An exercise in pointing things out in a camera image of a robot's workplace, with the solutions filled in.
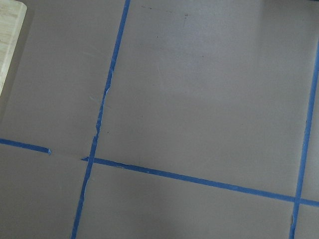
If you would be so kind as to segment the bamboo cutting board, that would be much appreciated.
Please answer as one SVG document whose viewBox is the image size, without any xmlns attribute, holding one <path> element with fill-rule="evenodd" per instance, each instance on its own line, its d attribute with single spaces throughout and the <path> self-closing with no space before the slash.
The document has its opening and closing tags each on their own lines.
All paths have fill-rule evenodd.
<svg viewBox="0 0 319 239">
<path fill-rule="evenodd" d="M 0 0 L 0 93 L 26 15 L 27 6 L 16 0 Z"/>
</svg>

